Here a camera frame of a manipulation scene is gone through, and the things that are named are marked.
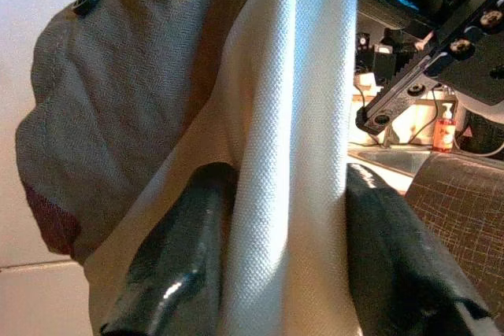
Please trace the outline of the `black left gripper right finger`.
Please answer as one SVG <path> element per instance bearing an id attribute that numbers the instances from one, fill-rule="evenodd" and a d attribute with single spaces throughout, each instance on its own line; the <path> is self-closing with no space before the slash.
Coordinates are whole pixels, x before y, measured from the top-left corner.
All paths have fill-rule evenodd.
<path id="1" fill-rule="evenodd" d="M 369 168 L 346 174 L 350 292 L 364 335 L 490 335 L 491 312 L 446 246 Z"/>

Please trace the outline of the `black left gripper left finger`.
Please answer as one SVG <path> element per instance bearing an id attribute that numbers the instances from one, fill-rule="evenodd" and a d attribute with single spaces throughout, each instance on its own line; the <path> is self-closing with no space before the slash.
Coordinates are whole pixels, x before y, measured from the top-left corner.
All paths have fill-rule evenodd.
<path id="1" fill-rule="evenodd" d="M 225 222 L 238 173 L 199 167 L 143 240 L 102 335 L 215 335 L 221 304 Z"/>

